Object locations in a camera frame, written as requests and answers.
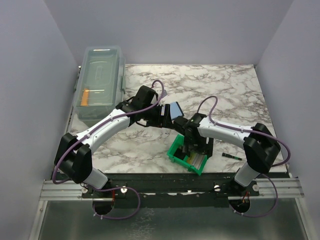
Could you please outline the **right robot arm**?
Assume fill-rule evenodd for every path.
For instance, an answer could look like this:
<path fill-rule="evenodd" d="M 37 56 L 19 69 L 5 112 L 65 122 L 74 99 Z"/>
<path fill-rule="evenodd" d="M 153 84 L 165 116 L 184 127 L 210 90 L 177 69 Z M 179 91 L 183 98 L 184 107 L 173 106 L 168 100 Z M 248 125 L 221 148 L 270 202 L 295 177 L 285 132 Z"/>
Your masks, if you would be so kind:
<path fill-rule="evenodd" d="M 260 174 L 267 174 L 281 151 L 277 140 L 262 123 L 235 126 L 195 113 L 191 119 L 177 117 L 173 121 L 173 129 L 183 135 L 178 155 L 185 157 L 188 164 L 198 166 L 204 158 L 210 158 L 214 140 L 221 140 L 244 151 L 246 162 L 228 184 L 229 191 L 236 196 L 247 192 L 251 182 Z"/>

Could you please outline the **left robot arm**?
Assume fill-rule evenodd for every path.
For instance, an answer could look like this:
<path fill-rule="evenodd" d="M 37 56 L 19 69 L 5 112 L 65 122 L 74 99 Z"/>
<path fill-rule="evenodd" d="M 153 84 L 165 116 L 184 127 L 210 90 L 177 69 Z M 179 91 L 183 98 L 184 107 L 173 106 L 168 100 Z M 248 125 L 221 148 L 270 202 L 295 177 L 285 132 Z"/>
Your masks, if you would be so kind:
<path fill-rule="evenodd" d="M 76 184 L 91 186 L 99 197 L 107 197 L 111 191 L 109 178 L 93 167 L 93 153 L 112 136 L 139 120 L 159 121 L 164 117 L 170 106 L 159 102 L 166 94 L 164 89 L 157 94 L 153 88 L 143 85 L 135 96 L 117 104 L 107 117 L 89 129 L 77 135 L 66 133 L 58 146 L 52 181 L 62 183 L 57 181 L 57 172 L 61 170 Z"/>

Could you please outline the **black leather card holder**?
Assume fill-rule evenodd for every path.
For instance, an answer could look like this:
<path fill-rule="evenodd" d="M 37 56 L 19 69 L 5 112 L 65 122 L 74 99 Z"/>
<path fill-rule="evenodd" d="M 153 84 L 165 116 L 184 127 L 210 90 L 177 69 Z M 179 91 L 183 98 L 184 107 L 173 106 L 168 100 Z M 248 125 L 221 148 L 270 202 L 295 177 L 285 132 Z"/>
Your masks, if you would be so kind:
<path fill-rule="evenodd" d="M 177 119 L 178 117 L 184 116 L 183 110 L 181 109 L 177 101 L 171 102 L 169 105 L 170 105 L 170 117 L 172 121 Z"/>

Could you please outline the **green plastic bin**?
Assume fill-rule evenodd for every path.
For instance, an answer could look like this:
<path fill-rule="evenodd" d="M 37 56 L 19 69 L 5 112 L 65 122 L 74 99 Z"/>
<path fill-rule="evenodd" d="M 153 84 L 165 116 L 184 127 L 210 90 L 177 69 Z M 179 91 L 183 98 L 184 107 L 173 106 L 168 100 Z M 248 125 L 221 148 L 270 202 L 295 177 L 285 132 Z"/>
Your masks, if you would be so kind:
<path fill-rule="evenodd" d="M 167 152 L 168 158 L 172 163 L 178 164 L 186 168 L 188 172 L 192 172 L 197 174 L 198 176 L 201 176 L 204 167 L 207 163 L 208 157 L 206 156 L 201 167 L 199 169 L 196 169 L 191 164 L 188 164 L 186 162 L 188 156 L 185 153 L 183 153 L 183 143 L 184 136 L 178 134 Z"/>

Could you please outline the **gold card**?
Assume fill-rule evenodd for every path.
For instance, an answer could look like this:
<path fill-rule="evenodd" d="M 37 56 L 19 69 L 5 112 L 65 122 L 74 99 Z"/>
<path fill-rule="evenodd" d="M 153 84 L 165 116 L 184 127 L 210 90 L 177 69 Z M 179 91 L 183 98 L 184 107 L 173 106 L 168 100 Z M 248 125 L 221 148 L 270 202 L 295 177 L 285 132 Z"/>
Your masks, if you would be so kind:
<path fill-rule="evenodd" d="M 186 162 L 187 162 L 189 165 L 192 165 L 192 164 L 193 164 L 193 161 L 194 161 L 194 154 L 191 153 L 190 156 L 187 157 Z"/>

